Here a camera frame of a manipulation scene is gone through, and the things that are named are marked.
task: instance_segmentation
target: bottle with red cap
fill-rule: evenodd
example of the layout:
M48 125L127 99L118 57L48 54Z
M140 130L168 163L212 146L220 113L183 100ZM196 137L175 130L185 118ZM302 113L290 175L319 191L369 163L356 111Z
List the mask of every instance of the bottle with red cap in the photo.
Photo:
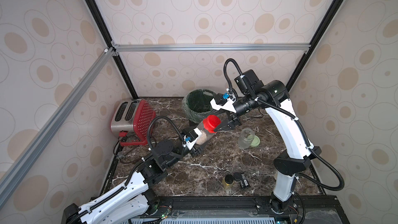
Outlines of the bottle with red cap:
M197 128L202 132L202 135L196 140L196 145L202 145L210 140L217 132L214 129L221 124L221 120L215 115L209 115L207 118L199 123Z

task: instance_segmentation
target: trash can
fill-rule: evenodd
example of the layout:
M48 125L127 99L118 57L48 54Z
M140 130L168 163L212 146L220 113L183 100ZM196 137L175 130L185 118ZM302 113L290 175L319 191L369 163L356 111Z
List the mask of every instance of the trash can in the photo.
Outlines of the trash can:
M210 101L215 95L215 92L208 89L196 89L188 93L181 103L186 117L197 124L202 122L203 119L211 114Z

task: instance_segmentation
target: patterned wallpaper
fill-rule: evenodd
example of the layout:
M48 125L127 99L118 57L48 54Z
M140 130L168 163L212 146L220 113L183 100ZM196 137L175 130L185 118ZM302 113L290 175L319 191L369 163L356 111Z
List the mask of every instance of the patterned wallpaper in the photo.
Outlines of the patterned wallpaper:
M122 52L139 96L181 97L196 88L224 93L228 84L223 74L226 59L234 58L242 71L254 70L264 84L274 79L287 83L303 51L228 51L228 52ZM238 72L232 63L227 73L233 79Z
M119 44L309 42L332 0L96 0ZM139 96L225 91L222 62L238 59L287 82L301 52L147 52L123 54Z
M104 50L82 0L0 0L0 178ZM0 223L59 223L98 193L129 97L108 62L0 212Z
M397 41L398 0L347 0L291 92L351 223L398 223Z
M109 125L127 97L110 60L0 211L0 224L60 223L65 207L98 196L117 142Z

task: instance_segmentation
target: jar lid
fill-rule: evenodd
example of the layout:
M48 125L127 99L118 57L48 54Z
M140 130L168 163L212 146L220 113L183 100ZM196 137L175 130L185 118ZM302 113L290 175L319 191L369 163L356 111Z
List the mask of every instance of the jar lid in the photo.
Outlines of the jar lid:
M231 174L228 174L224 177L224 180L227 184L232 184L234 182L234 177Z
M254 136L253 142L251 142L251 147L257 147L260 145L260 138L257 135Z
M236 182L239 182L240 180L242 180L242 175L241 175L240 172L235 172L235 173L234 173L234 180L235 180Z
M203 120L203 127L210 133L216 133L214 128L219 124L221 124L221 120L216 115L209 115Z

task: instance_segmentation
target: small jar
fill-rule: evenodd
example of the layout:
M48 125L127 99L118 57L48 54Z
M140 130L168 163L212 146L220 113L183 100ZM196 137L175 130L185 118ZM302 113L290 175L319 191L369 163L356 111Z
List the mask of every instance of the small jar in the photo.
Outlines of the small jar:
M234 183L234 176L232 176L231 174L227 174L222 179L222 185L224 186L224 189L231 188L233 183Z
M240 172L235 172L234 173L234 181L240 182L241 180L242 180L242 174Z
M202 135L196 140L195 145L202 145L209 141L217 132L214 129L221 124L221 120L215 115L207 116L199 123L197 128L202 132Z
M254 139L254 131L250 128L244 128L240 132L240 136L238 138L238 146L240 149L247 149L250 147L251 143Z

